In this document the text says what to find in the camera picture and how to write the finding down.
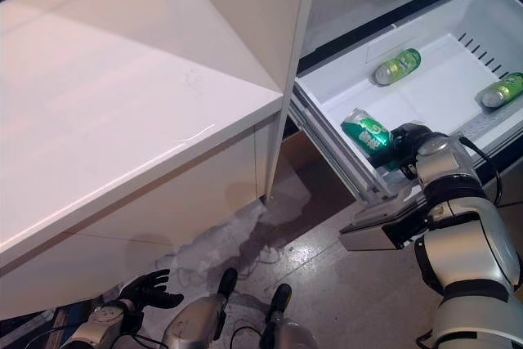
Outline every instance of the beverage can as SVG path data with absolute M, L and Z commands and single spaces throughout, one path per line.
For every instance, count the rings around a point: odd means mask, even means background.
M 480 92 L 481 103 L 488 108 L 507 104 L 523 92 L 523 74 L 512 73 Z
M 390 85 L 410 73 L 422 62 L 422 56 L 413 48 L 401 52 L 394 59 L 381 63 L 374 71 L 374 81 L 382 86 Z
M 391 134 L 364 110 L 356 108 L 342 122 L 342 130 L 371 157 L 388 149 Z

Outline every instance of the drawer vent slot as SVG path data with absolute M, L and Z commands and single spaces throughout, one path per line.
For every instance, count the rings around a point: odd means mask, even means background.
M 485 51 L 484 48 L 481 48 L 481 44 L 473 43 L 474 38 L 471 38 L 470 36 L 467 36 L 468 33 L 465 32 L 461 36 L 459 36 L 458 41 L 466 48 L 468 49 L 472 54 L 476 55 L 476 57 L 479 60 L 482 60 L 485 58 L 486 62 L 483 60 L 484 64 L 490 68 L 490 70 L 496 74 L 498 78 L 503 78 L 505 75 L 508 74 L 508 71 L 504 71 L 501 69 L 503 65 L 501 63 L 498 64 L 495 57 L 487 56 L 488 51 Z

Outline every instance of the refrigerator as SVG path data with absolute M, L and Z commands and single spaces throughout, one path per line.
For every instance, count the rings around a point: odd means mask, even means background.
M 407 48 L 421 53 L 418 69 L 375 84 L 373 71 Z M 352 110 L 388 130 L 418 123 L 467 136 L 506 168 L 523 155 L 523 96 L 488 111 L 478 93 L 522 70 L 520 0 L 312 0 L 288 113 L 364 206 L 341 228 L 343 245 L 403 248 L 426 230 L 418 181 L 374 168 L 342 130 Z M 469 153 L 488 181 L 485 161 Z

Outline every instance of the drawer front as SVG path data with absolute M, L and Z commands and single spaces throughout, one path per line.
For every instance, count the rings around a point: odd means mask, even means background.
M 61 235 L 0 276 L 0 320 L 95 298 L 171 251 L 164 244 Z
M 96 297 L 255 200 L 254 135 L 240 133 L 8 265 L 0 320 Z
M 253 129 L 68 230 L 176 249 L 257 197 Z

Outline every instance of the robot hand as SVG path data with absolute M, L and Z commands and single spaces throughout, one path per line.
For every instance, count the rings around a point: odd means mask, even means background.
M 60 349 L 109 349 L 118 337 L 136 334 L 146 306 L 173 308 L 183 295 L 167 293 L 169 270 L 141 275 L 122 289 L 117 300 L 107 302 L 89 315 Z
M 118 300 L 131 301 L 136 311 L 143 310 L 145 306 L 174 308 L 183 301 L 183 295 L 165 292 L 167 285 L 162 284 L 169 281 L 169 272 L 165 269 L 139 276 L 122 289 Z

